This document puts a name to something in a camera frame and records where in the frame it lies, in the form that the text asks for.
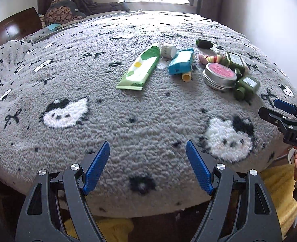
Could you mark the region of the black thread spool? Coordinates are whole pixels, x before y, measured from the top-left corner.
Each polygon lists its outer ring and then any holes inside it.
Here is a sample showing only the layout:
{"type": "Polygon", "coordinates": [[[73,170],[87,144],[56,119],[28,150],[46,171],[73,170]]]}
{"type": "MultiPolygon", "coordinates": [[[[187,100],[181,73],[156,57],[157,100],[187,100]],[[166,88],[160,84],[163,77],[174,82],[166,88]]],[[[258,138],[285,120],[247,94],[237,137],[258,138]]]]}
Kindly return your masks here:
{"type": "Polygon", "coordinates": [[[206,49],[206,50],[210,50],[214,46],[211,41],[207,41],[207,40],[204,40],[204,39],[196,40],[195,44],[200,49],[206,49]]]}

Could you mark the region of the teal item on bed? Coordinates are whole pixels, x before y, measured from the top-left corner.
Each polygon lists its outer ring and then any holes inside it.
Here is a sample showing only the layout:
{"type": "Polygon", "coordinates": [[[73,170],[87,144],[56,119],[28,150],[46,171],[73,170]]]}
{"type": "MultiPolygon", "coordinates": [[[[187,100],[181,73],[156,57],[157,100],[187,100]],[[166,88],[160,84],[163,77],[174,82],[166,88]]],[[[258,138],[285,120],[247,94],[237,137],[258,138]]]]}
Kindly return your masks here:
{"type": "Polygon", "coordinates": [[[60,26],[61,24],[50,24],[47,26],[47,28],[49,29],[50,32],[54,32],[57,29],[59,29],[60,26]]]}

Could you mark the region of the green white tube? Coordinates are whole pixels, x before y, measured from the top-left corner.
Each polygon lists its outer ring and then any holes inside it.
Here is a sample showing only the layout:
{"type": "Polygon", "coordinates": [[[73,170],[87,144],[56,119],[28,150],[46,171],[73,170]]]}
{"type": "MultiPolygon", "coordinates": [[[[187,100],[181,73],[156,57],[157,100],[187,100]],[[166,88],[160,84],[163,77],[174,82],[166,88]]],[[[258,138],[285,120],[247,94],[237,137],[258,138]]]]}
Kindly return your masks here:
{"type": "Polygon", "coordinates": [[[161,45],[154,43],[143,51],[125,72],[116,89],[141,91],[161,58],[160,50],[161,45]]]}

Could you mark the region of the small yellow tube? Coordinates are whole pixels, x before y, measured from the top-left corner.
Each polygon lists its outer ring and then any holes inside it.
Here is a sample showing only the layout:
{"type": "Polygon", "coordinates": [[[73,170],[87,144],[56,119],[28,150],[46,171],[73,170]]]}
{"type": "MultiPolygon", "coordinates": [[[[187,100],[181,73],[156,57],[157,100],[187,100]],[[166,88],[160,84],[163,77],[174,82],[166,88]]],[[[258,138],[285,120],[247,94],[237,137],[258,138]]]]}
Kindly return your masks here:
{"type": "Polygon", "coordinates": [[[191,71],[182,73],[181,79],[182,79],[184,82],[190,82],[191,79],[192,79],[192,73],[191,73],[191,71]]]}

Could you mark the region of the small green bottle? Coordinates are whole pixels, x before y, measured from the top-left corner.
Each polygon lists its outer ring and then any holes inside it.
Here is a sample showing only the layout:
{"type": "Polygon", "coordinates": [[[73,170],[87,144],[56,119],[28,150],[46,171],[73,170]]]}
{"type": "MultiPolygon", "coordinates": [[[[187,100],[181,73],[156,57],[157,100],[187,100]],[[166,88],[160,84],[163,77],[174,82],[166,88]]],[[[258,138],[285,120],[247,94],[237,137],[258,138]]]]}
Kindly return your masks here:
{"type": "Polygon", "coordinates": [[[238,101],[250,100],[260,88],[260,82],[250,75],[245,75],[237,80],[234,89],[234,98],[238,101]]]}

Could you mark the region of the grey cat pattern blanket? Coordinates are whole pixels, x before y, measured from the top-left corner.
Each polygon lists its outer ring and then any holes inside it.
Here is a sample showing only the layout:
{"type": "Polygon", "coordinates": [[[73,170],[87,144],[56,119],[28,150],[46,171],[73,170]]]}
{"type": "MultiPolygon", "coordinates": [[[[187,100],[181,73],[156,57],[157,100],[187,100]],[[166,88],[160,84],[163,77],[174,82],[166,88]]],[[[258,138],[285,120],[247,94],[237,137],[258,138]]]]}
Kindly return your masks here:
{"type": "Polygon", "coordinates": [[[91,17],[55,32],[42,29],[0,46],[0,180],[27,194],[38,170],[59,172],[95,152],[110,157],[87,196],[93,214],[142,217],[209,199],[186,156],[202,152],[238,172],[264,170],[285,149],[258,109],[274,100],[297,104],[297,91],[267,55],[242,34],[195,14],[136,11],[91,17]],[[211,89],[193,62],[192,80],[160,60],[141,91],[117,84],[149,46],[174,44],[239,54],[261,86],[249,101],[211,89]]]}

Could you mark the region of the round pink tin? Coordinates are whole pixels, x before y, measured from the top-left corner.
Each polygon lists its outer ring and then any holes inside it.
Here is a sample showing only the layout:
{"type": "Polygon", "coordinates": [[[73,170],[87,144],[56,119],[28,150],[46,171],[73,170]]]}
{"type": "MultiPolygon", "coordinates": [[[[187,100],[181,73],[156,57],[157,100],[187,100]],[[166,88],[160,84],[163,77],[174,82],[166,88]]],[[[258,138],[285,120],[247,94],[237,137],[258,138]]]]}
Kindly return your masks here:
{"type": "Polygon", "coordinates": [[[212,89],[227,91],[235,87],[237,75],[219,63],[208,63],[203,70],[203,80],[212,89]]]}

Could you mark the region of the colourful hair scrunchies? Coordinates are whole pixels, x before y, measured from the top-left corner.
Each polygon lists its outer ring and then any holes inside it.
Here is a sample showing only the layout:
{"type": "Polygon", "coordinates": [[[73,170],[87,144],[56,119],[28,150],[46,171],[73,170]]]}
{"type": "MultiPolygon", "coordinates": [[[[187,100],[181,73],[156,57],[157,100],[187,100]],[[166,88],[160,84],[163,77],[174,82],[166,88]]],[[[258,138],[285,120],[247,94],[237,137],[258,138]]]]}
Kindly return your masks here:
{"type": "Polygon", "coordinates": [[[201,64],[207,65],[208,63],[222,63],[224,60],[224,57],[221,55],[207,56],[207,55],[199,54],[198,60],[201,64]]]}

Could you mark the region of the dark wooden headboard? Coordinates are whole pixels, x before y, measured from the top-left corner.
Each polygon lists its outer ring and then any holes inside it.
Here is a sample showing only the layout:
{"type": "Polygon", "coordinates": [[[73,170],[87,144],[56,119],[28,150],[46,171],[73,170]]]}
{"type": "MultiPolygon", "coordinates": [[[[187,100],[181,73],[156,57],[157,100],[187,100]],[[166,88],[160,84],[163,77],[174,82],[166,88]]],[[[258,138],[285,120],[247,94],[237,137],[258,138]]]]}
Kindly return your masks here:
{"type": "Polygon", "coordinates": [[[23,10],[0,22],[0,45],[24,38],[40,29],[42,24],[35,8],[23,10]]]}

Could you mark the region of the large green bottle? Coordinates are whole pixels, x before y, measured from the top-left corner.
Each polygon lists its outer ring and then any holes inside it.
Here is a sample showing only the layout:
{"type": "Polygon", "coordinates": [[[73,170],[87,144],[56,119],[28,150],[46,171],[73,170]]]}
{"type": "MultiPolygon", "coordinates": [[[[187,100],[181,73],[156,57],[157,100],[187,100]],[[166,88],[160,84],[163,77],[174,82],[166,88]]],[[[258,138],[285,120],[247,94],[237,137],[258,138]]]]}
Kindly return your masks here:
{"type": "Polygon", "coordinates": [[[247,73],[247,65],[242,57],[233,52],[225,52],[222,60],[223,65],[242,75],[247,73]]]}

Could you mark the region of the brown patterned pillow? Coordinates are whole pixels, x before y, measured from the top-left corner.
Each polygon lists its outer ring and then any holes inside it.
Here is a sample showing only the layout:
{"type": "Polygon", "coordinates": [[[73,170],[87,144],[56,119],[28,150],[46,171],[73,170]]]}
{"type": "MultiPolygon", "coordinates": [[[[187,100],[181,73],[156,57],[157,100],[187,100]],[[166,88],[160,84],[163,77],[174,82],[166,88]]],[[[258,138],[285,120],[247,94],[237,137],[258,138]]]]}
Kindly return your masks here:
{"type": "Polygon", "coordinates": [[[73,0],[53,0],[45,13],[45,24],[62,25],[85,17],[86,15],[79,11],[73,0]]]}

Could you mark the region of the blue tissue packet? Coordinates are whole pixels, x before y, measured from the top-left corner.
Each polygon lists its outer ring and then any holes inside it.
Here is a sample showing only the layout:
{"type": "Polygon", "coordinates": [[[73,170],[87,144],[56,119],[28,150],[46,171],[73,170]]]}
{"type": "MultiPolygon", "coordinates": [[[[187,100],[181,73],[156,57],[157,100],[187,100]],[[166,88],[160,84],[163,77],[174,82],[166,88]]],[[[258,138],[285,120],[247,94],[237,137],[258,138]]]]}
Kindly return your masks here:
{"type": "Polygon", "coordinates": [[[194,60],[194,50],[189,48],[178,51],[176,57],[170,62],[168,71],[170,75],[190,72],[194,60]]]}

